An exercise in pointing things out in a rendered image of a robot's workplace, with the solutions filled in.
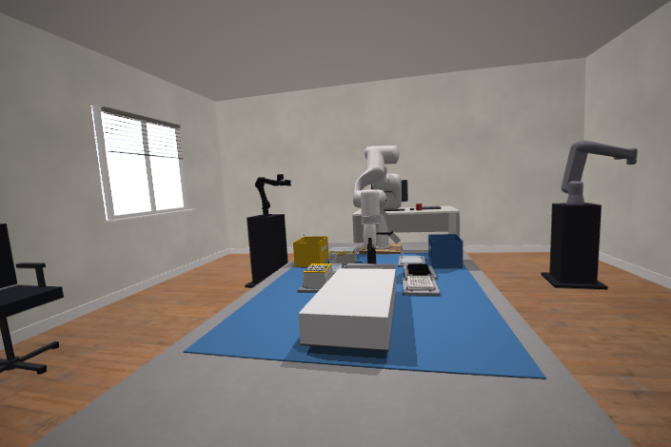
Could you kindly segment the blue bench mat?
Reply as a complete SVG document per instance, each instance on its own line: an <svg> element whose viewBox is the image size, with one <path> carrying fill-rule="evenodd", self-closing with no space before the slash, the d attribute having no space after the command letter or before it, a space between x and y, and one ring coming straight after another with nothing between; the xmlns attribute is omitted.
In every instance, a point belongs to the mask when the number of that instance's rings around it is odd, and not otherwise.
<svg viewBox="0 0 671 447"><path fill-rule="evenodd" d="M399 257L389 352L300 345L299 312L317 293L298 292L307 267L277 280L195 341L184 353L450 374L546 379L463 264L433 268L440 296L404 296Z"/></svg>

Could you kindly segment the yellow open-top bin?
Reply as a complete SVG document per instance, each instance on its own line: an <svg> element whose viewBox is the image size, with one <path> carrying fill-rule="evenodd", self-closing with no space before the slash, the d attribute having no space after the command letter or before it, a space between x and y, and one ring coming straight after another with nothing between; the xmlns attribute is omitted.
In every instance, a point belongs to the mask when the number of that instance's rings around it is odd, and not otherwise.
<svg viewBox="0 0 671 447"><path fill-rule="evenodd" d="M327 236L303 237L293 243L295 267L309 267L325 263L328 257Z"/></svg>

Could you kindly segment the dark blue open-top bin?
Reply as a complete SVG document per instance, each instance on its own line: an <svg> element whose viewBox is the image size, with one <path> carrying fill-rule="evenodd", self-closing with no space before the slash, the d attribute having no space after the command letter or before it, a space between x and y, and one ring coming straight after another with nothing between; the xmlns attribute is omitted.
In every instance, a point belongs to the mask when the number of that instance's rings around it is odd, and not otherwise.
<svg viewBox="0 0 671 447"><path fill-rule="evenodd" d="M463 240L457 234L428 235L432 268L463 268Z"/></svg>

